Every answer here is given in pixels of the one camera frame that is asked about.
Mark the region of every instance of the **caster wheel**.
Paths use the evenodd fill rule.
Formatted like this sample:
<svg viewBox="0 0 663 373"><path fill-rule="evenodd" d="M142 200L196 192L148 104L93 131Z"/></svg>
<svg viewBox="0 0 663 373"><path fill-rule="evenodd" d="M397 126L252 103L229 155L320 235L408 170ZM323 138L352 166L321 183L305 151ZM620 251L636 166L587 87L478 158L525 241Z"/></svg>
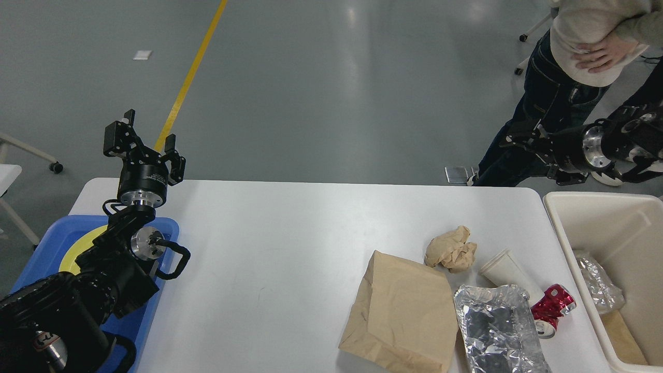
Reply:
<svg viewBox="0 0 663 373"><path fill-rule="evenodd" d="M55 163L51 163L48 166L48 169L53 171L54 174L58 174L58 173L61 173L62 170L64 170L64 166L61 165L60 162L55 162Z"/></svg>

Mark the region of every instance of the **sweater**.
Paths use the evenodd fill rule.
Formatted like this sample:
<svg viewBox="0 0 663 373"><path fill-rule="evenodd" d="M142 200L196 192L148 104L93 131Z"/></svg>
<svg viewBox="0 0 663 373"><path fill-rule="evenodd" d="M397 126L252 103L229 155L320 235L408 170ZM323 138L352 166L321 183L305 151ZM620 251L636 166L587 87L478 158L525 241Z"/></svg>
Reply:
<svg viewBox="0 0 663 373"><path fill-rule="evenodd" d="M594 87L612 84L624 66L649 45L663 46L663 0L560 0L560 14L550 28L550 50L562 70L576 82ZM579 69L576 46L603 40L613 29L638 45L612 68L599 73Z"/></svg>

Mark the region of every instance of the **aluminum foil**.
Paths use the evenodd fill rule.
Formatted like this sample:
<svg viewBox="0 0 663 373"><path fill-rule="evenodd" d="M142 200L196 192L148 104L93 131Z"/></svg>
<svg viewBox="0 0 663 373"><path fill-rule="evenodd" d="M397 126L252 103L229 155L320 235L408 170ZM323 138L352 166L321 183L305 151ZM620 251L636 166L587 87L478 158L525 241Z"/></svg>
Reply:
<svg viewBox="0 0 663 373"><path fill-rule="evenodd" d="M585 250L574 250L573 254L599 315L624 307L622 290L610 280L599 262Z"/></svg>
<svg viewBox="0 0 663 373"><path fill-rule="evenodd" d="M527 292L462 285L453 301L472 373L550 373Z"/></svg>

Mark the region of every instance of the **chair leg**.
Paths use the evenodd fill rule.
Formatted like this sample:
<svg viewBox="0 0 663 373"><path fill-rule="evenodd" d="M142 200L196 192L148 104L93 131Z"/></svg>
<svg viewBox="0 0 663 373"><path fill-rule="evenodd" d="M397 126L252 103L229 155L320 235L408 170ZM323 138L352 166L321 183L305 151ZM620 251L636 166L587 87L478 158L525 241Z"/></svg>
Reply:
<svg viewBox="0 0 663 373"><path fill-rule="evenodd" d="M25 150L28 153L31 153L33 155L36 155L37 157L40 157L42 159L46 159L47 161L50 162L50 165L48 166L48 169L53 171L53 173L61 173L64 167L58 162L55 157L52 155L46 154L45 152L37 149L36 147L33 147L32 145L26 144L20 140L17 140L10 135L7 135L6 133L0 132L0 147L6 145L13 145L19 149ZM4 158L7 156L7 150L5 149L0 149L0 163L4 162Z"/></svg>
<svg viewBox="0 0 663 373"><path fill-rule="evenodd" d="M529 57L525 58L521 63L518 64L518 66L516 66L516 70L514 70L513 73L516 74L516 75L521 75L522 72L524 72L525 69L527 68L527 64L529 62L530 62L530 58Z"/></svg>
<svg viewBox="0 0 663 373"><path fill-rule="evenodd" d="M25 224L23 219L14 211L9 204L7 204L2 198L0 198L0 206L2 206L6 211L7 214L9 215L9 218L11 219L14 224L21 230L21 232L25 235L25 237L32 242L33 245L37 246L39 245L39 237L37 237L36 234L30 229L28 224Z"/></svg>
<svg viewBox="0 0 663 373"><path fill-rule="evenodd" d="M541 27L544 23L546 23L546 21L548 21L548 19L551 19L551 18L552 18L551 14L548 13L545 17L543 17L543 18L541 19L541 21L538 21L538 22L536 23L536 25L532 26L531 29L525 31L524 34L521 34L521 35L518 37L518 39L519 39L520 41L522 41L522 42L526 42L526 41L527 41L527 38L530 36L531 33L533 33L534 31L536 31L536 29L538 29L539 27Z"/></svg>

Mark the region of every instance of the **shoe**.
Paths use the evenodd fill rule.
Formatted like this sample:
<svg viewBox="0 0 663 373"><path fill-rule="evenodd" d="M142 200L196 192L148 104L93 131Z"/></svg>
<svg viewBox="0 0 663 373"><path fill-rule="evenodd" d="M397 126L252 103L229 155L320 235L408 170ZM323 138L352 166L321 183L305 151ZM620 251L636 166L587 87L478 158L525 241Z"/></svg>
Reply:
<svg viewBox="0 0 663 373"><path fill-rule="evenodd" d="M624 184L622 180L610 177L605 173L591 173L591 177L593 177L594 180L598 181L599 183L609 185L610 187L619 187L620 185Z"/></svg>
<svg viewBox="0 0 663 373"><path fill-rule="evenodd" d="M468 187L471 187L472 185L474 185L474 183L477 182L477 180L479 180L479 175L474 174L467 179L466 184Z"/></svg>

